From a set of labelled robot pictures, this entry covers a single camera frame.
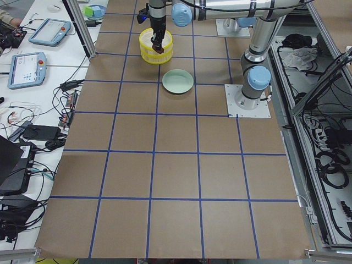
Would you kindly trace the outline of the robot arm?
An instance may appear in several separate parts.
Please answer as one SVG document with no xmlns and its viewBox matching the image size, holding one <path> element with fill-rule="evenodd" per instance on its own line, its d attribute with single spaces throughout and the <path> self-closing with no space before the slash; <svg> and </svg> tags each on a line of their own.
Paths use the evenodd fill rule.
<svg viewBox="0 0 352 264">
<path fill-rule="evenodd" d="M 230 30 L 235 30 L 235 28 L 248 28 L 256 23 L 256 18 L 230 18 L 225 21 L 225 26 Z"/>
<path fill-rule="evenodd" d="M 152 49 L 157 53 L 164 51 L 162 42 L 168 4 L 171 5 L 172 21 L 178 27 L 186 27 L 192 21 L 220 21 L 222 25 L 217 33 L 223 37 L 237 37 L 242 30 L 254 28 L 251 42 L 241 57 L 244 84 L 234 96 L 238 107 L 253 110 L 260 104 L 271 81 L 271 73 L 264 62 L 273 38 L 285 16 L 307 1 L 149 1 L 145 9 L 139 11 L 137 19 L 139 23 L 150 20 Z"/>
</svg>

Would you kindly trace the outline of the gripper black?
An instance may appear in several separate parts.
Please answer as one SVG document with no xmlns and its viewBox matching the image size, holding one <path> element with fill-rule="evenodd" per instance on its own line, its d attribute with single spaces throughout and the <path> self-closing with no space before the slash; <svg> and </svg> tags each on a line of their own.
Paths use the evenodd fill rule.
<svg viewBox="0 0 352 264">
<path fill-rule="evenodd" d="M 166 16 L 163 16 L 161 18 L 155 18 L 151 16 L 150 23 L 154 33 L 154 35 L 151 37 L 152 48 L 163 48 L 163 39 L 166 31 Z"/>
</svg>

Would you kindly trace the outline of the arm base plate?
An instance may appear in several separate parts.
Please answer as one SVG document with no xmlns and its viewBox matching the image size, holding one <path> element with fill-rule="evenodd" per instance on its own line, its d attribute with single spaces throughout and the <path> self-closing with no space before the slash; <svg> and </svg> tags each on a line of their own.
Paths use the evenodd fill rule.
<svg viewBox="0 0 352 264">
<path fill-rule="evenodd" d="M 218 37 L 249 38 L 250 24 L 241 19 L 216 19 Z"/>
<path fill-rule="evenodd" d="M 228 117 L 271 118 L 268 102 L 263 91 L 260 98 L 249 99 L 242 93 L 242 85 L 225 84 Z"/>
</svg>

